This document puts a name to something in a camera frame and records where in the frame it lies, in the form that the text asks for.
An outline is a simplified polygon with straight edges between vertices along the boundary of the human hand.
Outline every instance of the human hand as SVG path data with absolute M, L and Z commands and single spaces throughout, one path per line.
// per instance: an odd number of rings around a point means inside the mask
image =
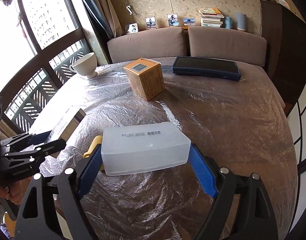
M 9 193 L 3 187 L 0 187 L 0 197 L 9 199 L 16 205 L 22 203 L 24 194 L 27 190 L 29 183 L 31 182 L 32 177 L 22 179 L 8 186 Z

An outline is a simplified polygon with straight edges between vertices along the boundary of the stack of books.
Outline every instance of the stack of books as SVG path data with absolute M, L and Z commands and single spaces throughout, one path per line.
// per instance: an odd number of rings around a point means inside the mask
M 201 8 L 199 11 L 201 17 L 201 26 L 218 27 L 223 24 L 223 14 L 218 8 Z

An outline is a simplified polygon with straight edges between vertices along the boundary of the gray speaker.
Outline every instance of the gray speaker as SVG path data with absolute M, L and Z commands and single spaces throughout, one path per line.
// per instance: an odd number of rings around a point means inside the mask
M 239 31 L 247 31 L 247 16 L 243 13 L 236 13 L 236 28 Z

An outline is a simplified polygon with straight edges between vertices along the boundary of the finger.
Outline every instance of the finger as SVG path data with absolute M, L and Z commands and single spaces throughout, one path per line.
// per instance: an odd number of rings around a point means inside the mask
M 15 196 L 19 192 L 21 192 L 22 183 L 20 181 L 14 182 L 10 186 L 8 186 L 11 195 Z
M 0 197 L 7 198 L 8 192 L 3 187 L 0 187 Z
M 26 179 L 22 179 L 21 180 L 21 183 L 22 183 L 22 185 L 23 185 L 23 189 L 24 190 L 27 190 L 27 188 L 28 188 L 28 185 L 29 185 L 29 183 L 31 182 L 31 180 L 32 180 L 32 177 L 29 177 L 29 178 L 26 178 Z
M 9 200 L 13 203 L 22 202 L 23 194 L 20 192 L 15 196 L 10 195 Z
M 20 199 L 20 200 L 17 201 L 17 202 L 14 202 L 14 204 L 15 204 L 15 205 L 20 205 L 20 204 L 22 204 L 22 199 Z

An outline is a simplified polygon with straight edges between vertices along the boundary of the sofa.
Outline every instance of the sofa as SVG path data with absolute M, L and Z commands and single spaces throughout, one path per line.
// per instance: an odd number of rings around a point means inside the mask
M 113 63 L 140 57 L 159 60 L 177 56 L 208 57 L 233 60 L 239 68 L 255 66 L 265 73 L 266 40 L 237 30 L 189 26 L 186 32 L 180 27 L 170 27 L 121 36 L 111 39 L 107 45 Z M 280 94 L 269 77 L 267 79 L 285 108 Z

